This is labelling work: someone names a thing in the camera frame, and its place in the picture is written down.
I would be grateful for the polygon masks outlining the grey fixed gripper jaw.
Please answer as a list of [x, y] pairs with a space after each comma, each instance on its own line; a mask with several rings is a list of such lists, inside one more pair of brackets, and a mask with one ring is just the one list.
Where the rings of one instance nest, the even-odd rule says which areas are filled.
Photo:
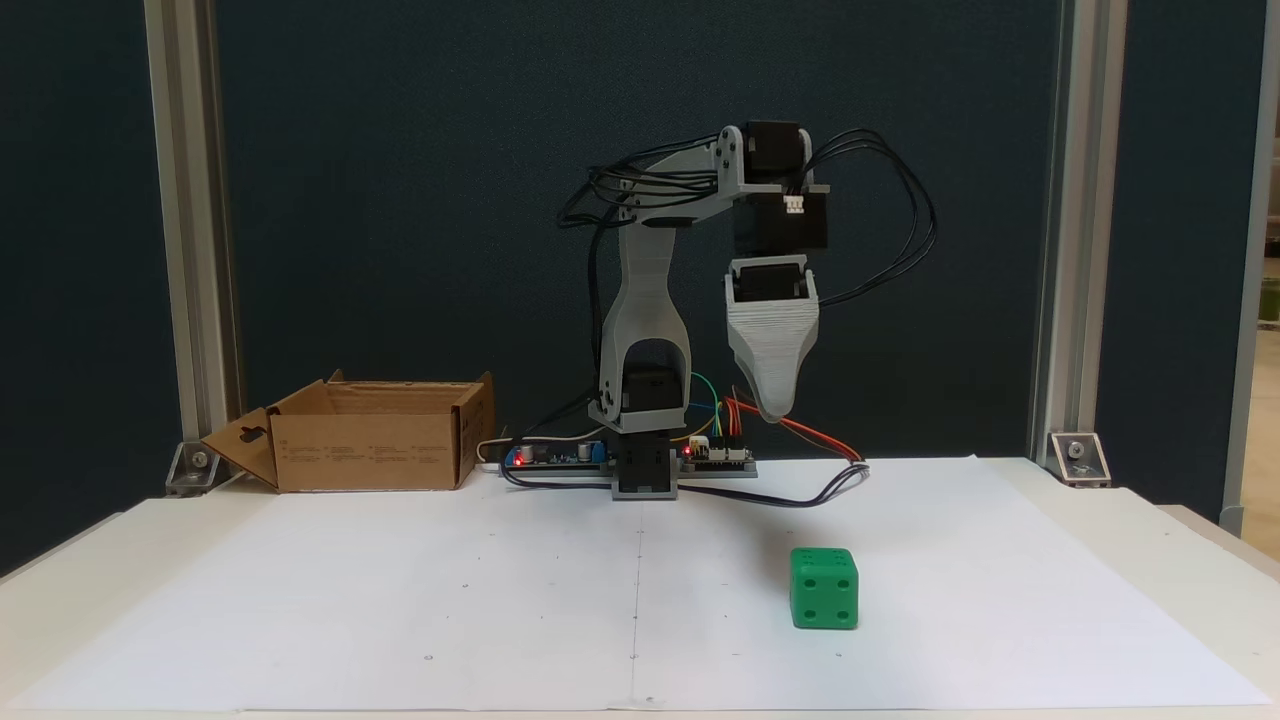
[[818, 328], [818, 311], [727, 313], [735, 361], [767, 421], [777, 424], [792, 411], [797, 378]]

